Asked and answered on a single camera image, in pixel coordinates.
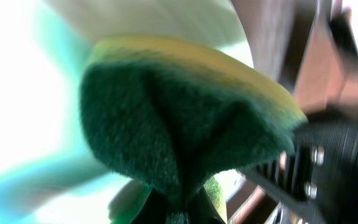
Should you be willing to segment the white plate with blue stain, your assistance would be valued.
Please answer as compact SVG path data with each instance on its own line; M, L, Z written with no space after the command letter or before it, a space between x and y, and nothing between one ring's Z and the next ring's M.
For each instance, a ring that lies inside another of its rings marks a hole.
M229 1L0 1L0 223L107 223L127 183L94 160L78 119L90 50L114 34L167 34L247 65Z

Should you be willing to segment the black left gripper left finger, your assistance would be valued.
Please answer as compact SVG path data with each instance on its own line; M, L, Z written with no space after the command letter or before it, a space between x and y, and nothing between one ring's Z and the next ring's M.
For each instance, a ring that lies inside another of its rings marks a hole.
M167 203L162 194L152 189L140 212L131 224L166 224Z

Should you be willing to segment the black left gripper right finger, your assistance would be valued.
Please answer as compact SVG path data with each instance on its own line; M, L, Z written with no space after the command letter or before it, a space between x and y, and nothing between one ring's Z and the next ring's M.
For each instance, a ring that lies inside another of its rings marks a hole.
M204 187L194 197L194 224L225 224Z

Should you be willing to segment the green yellow sponge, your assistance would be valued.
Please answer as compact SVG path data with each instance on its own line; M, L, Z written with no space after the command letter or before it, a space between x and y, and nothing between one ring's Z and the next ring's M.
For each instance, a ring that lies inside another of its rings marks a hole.
M307 118L280 84L209 47L161 36L97 43L80 85L80 120L94 157L131 178L109 206L131 223L152 189L167 223L194 223L194 197L214 175L292 153Z

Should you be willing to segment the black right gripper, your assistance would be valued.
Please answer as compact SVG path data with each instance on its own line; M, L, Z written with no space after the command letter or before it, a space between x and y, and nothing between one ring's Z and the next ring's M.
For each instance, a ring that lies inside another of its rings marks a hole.
M295 131L295 153L243 170L307 223L358 223L358 110L308 115Z

